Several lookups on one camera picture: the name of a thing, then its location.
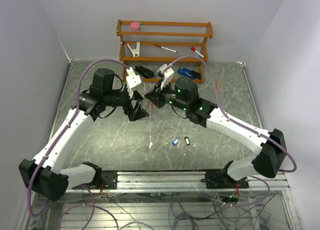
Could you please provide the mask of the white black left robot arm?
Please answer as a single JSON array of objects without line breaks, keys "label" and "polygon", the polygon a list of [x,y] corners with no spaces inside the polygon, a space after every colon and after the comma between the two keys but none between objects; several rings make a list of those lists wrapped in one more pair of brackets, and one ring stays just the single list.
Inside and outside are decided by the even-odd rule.
[{"label": "white black left robot arm", "polygon": [[35,192],[51,200],[59,200],[66,190],[87,185],[98,188],[103,182],[102,169],[90,162],[64,169],[66,157],[82,133],[91,126],[106,107],[121,107],[129,121],[148,117],[142,109],[143,97],[137,91],[142,85],[141,78],[132,68],[128,68],[126,84],[114,89],[113,70],[99,68],[93,75],[92,84],[76,98],[63,124],[32,159],[24,159],[19,164],[19,172],[29,192]]}]

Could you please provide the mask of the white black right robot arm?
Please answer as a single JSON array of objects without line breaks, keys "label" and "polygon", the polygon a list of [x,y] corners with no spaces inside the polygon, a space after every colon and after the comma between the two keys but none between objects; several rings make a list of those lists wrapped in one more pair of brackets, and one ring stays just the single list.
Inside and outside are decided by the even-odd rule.
[{"label": "white black right robot arm", "polygon": [[231,115],[224,116],[216,104],[200,97],[197,84],[185,77],[178,78],[174,87],[157,82],[144,96],[157,108],[169,104],[183,110],[192,123],[219,131],[252,151],[252,155],[229,161],[222,169],[207,170],[201,180],[207,189],[233,188],[253,175],[276,177],[286,157],[281,149],[286,143],[280,130],[264,130],[239,119],[232,122]]}]

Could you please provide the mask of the black stapler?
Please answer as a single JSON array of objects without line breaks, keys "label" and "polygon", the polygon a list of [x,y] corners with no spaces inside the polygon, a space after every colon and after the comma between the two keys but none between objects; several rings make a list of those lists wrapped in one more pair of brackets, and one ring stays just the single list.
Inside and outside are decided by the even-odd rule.
[{"label": "black stapler", "polygon": [[153,79],[155,77],[155,74],[153,71],[151,71],[150,69],[142,66],[142,65],[139,65],[137,64],[135,67],[134,67],[134,70],[140,74],[142,77],[146,78],[146,79]]}]

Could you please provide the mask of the blue stapler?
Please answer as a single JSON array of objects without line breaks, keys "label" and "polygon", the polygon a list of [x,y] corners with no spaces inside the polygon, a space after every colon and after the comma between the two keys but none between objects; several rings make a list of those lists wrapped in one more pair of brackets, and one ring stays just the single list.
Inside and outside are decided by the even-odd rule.
[{"label": "blue stapler", "polygon": [[184,77],[190,78],[192,80],[201,80],[202,79],[202,75],[199,72],[196,72],[194,70],[190,70],[190,69],[182,67],[182,66],[180,66],[178,68],[177,73],[184,76]]}]

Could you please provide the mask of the white plastic clamp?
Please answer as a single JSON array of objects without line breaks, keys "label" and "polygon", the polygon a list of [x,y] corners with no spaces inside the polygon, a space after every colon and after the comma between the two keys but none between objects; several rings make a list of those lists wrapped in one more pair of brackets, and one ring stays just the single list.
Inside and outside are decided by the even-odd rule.
[{"label": "white plastic clamp", "polygon": [[140,56],[140,44],[140,42],[136,42],[135,48],[132,48],[129,43],[126,44],[133,58],[138,58]]}]

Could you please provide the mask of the red capped thin marker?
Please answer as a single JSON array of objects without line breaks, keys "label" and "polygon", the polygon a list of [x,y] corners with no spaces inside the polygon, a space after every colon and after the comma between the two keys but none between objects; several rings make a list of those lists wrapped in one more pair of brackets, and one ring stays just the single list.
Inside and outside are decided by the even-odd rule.
[{"label": "red capped thin marker", "polygon": [[159,45],[159,44],[155,44],[154,45],[155,47],[157,48],[160,48],[160,49],[163,49],[163,50],[166,50],[166,51],[170,51],[170,52],[173,52],[173,53],[178,53],[177,50],[174,50],[174,49],[171,49],[171,48],[168,48],[168,47],[165,47],[165,46],[162,46],[162,45]]}]

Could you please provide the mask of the black tagged key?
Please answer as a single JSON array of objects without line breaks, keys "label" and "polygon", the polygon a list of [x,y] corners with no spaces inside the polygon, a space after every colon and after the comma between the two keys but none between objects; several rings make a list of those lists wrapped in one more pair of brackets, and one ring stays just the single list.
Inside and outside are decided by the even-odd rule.
[{"label": "black tagged key", "polygon": [[191,150],[191,142],[190,142],[190,139],[187,136],[184,137],[184,142],[185,142],[184,149],[189,151],[192,154],[193,151]]}]

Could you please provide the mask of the red capped white marker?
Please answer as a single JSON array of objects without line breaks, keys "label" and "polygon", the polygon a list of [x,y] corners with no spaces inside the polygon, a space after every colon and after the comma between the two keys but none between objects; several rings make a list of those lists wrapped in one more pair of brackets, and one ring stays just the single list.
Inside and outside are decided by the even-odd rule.
[{"label": "red capped white marker", "polygon": [[198,50],[196,50],[193,46],[190,48],[193,52],[195,52],[198,56],[200,56],[201,58],[205,58],[205,56],[200,53]]}]

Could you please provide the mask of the orange pencil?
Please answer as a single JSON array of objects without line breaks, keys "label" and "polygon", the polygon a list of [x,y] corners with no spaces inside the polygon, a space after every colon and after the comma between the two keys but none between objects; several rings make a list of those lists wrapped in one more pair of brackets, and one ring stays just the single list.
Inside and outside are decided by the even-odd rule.
[{"label": "orange pencil", "polygon": [[218,94],[220,92],[220,83],[221,83],[221,79],[218,79],[217,85],[216,85],[216,91],[217,91]]}]

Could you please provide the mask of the pink eraser block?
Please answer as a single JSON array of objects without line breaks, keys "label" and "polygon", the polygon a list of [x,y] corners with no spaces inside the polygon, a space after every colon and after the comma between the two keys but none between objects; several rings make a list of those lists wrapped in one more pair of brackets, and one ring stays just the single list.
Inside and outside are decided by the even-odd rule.
[{"label": "pink eraser block", "polygon": [[130,29],[132,31],[140,31],[141,30],[141,22],[138,22],[138,21],[131,22]]}]

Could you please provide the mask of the brown wooden shelf rack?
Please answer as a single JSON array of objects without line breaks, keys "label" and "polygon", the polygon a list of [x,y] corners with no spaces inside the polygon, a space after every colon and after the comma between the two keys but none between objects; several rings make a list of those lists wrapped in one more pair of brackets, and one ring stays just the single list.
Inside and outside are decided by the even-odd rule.
[{"label": "brown wooden shelf rack", "polygon": [[[132,31],[130,23],[141,22],[139,31]],[[120,39],[119,60],[124,64],[139,62],[171,63],[181,56],[182,63],[195,64],[196,72],[203,74],[203,62],[209,60],[207,43],[214,35],[211,22],[174,22],[174,21],[117,21],[116,35]],[[133,57],[126,44],[135,49],[136,42],[140,42],[139,57]],[[178,51],[174,53],[154,45],[161,45]],[[201,58],[194,51],[205,56]]]}]

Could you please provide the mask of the aluminium mounting rail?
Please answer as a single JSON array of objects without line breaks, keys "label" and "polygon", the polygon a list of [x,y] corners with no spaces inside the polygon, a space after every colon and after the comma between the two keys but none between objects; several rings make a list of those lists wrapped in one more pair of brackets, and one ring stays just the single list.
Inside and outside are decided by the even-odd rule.
[{"label": "aluminium mounting rail", "polygon": [[[142,192],[209,192],[213,190],[231,191],[236,188],[207,189],[200,180],[205,176],[204,171],[118,171],[116,189],[102,189],[106,193],[142,193]],[[289,183],[286,175],[277,174],[268,179],[261,175],[247,177],[249,188],[244,191],[281,191],[288,190]]]}]

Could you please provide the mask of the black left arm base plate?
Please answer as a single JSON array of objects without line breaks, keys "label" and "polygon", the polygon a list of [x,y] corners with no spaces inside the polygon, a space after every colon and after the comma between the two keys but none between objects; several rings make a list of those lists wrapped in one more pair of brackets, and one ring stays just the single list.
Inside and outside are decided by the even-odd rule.
[{"label": "black left arm base plate", "polygon": [[85,183],[90,189],[115,190],[118,184],[118,174],[115,171],[97,171],[89,183]]}]

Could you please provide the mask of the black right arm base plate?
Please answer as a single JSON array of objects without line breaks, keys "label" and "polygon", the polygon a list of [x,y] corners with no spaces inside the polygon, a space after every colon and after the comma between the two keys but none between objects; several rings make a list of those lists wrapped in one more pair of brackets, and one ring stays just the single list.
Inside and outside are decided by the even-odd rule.
[{"label": "black right arm base plate", "polygon": [[246,177],[240,180],[234,180],[225,172],[219,169],[206,171],[204,177],[200,180],[205,183],[207,189],[235,189],[238,186],[240,189],[248,189],[249,183]]}]

